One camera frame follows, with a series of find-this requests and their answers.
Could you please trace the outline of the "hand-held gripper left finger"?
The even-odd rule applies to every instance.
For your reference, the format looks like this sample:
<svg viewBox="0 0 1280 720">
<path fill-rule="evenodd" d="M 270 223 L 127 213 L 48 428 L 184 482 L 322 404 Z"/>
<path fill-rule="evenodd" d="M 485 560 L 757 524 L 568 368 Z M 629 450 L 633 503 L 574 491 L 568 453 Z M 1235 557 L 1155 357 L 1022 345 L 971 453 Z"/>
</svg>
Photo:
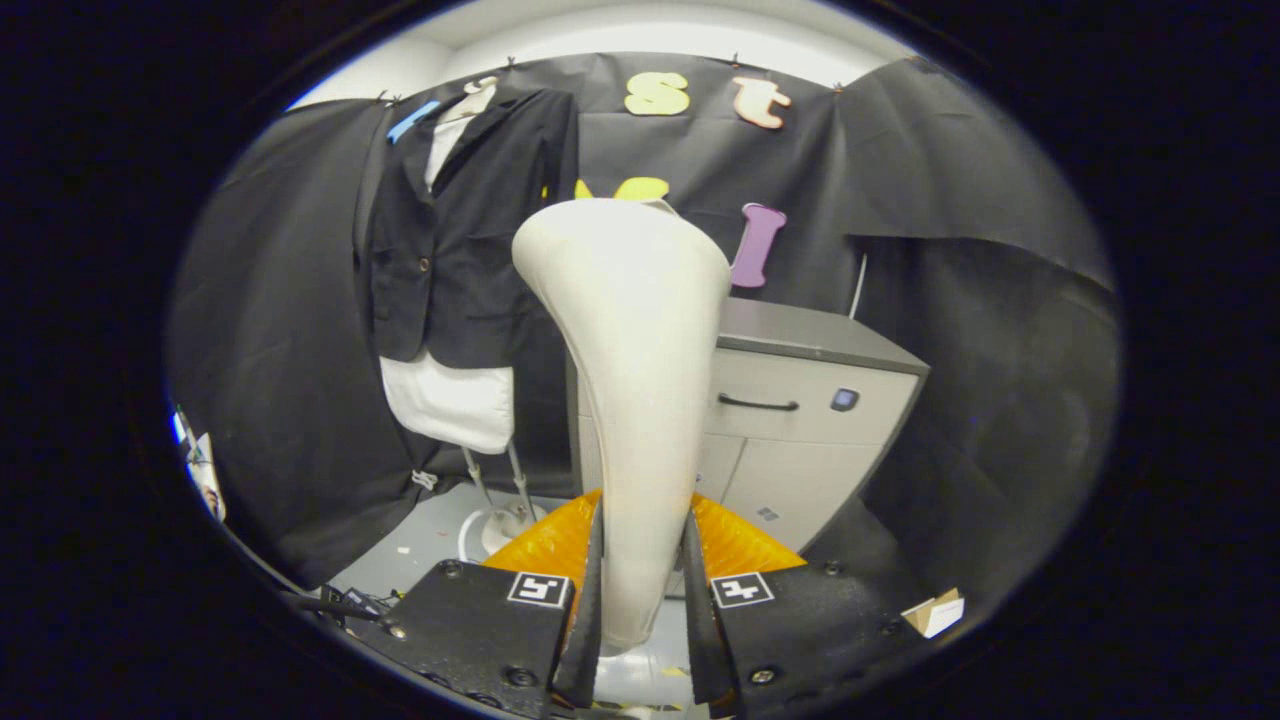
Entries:
<svg viewBox="0 0 1280 720">
<path fill-rule="evenodd" d="M 600 500 L 567 502 L 483 562 L 438 562 L 378 619 L 378 652 L 512 717 L 589 707 L 602 653 Z"/>
</svg>

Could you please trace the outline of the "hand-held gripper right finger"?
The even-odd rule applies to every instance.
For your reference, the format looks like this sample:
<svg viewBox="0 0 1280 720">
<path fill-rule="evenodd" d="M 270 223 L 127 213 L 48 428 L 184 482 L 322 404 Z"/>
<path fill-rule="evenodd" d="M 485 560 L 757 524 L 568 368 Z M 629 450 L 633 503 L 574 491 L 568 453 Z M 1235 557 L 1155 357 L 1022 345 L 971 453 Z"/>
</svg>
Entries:
<svg viewBox="0 0 1280 720">
<path fill-rule="evenodd" d="M 925 659 L 892 584 L 808 562 L 701 495 L 682 564 L 694 697 L 713 719 L 835 717 Z"/>
</svg>

